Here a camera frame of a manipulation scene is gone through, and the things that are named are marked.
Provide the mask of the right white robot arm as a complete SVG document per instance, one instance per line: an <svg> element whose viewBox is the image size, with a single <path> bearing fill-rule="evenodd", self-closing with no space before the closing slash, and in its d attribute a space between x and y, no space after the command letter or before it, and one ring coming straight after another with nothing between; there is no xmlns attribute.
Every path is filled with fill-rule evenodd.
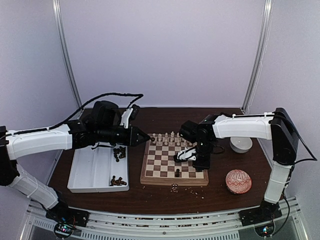
<svg viewBox="0 0 320 240"><path fill-rule="evenodd" d="M191 161L197 171L210 169L211 155L220 139L249 139L253 144L270 141L274 164L256 216L266 221L276 212L275 205L289 183L299 145L299 133L283 107L260 114L209 114L200 122L184 122L179 135L194 146L180 150L173 159L177 163Z"/></svg>

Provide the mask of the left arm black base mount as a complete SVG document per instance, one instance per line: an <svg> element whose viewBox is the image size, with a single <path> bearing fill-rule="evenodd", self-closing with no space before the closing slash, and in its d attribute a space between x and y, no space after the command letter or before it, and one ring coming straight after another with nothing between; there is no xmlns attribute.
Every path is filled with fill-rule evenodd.
<svg viewBox="0 0 320 240"><path fill-rule="evenodd" d="M74 208L68 209L45 209L45 217L54 220L60 224L66 224L71 227L86 227L90 213L85 210Z"/></svg>

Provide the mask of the dark chess piece board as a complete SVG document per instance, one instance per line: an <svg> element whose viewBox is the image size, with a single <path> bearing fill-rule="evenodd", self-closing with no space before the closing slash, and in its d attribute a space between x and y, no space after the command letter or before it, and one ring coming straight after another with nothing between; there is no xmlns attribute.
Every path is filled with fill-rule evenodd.
<svg viewBox="0 0 320 240"><path fill-rule="evenodd" d="M179 178L179 177L181 176L181 175L180 175L180 169L177 169L177 170L175 171L174 176L175 176L176 178Z"/></svg>

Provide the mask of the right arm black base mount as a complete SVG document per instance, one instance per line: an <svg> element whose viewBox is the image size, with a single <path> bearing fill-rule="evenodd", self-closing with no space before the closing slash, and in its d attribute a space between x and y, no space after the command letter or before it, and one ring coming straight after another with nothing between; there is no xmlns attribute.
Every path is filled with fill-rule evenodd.
<svg viewBox="0 0 320 240"><path fill-rule="evenodd" d="M267 209L262 209L261 207L241 210L238 214L243 227L271 222L283 215L280 209L277 209L275 212L271 212Z"/></svg>

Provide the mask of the white plastic divided tray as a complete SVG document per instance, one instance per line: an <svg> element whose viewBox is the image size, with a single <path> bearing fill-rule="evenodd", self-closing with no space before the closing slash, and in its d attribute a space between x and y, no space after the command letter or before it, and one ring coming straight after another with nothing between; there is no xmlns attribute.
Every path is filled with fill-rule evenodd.
<svg viewBox="0 0 320 240"><path fill-rule="evenodd" d="M72 193L107 193L124 192L130 189L128 148L126 158L116 162L113 148L91 146L77 149L74 152L67 188ZM112 177L122 177L127 185L110 186Z"/></svg>

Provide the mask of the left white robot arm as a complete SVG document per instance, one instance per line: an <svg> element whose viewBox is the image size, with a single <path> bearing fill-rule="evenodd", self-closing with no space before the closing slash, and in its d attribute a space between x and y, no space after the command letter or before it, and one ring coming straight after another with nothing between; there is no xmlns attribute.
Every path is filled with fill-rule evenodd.
<svg viewBox="0 0 320 240"><path fill-rule="evenodd" d="M70 119L60 126L8 131L0 128L0 184L14 188L27 197L39 202L61 222L72 218L68 204L58 192L33 178L18 165L20 157L55 151L76 150L88 146L122 145L135 147L150 140L140 128L132 126L139 106L127 107L119 113L117 104L102 100L94 103L89 115L83 119Z"/></svg>

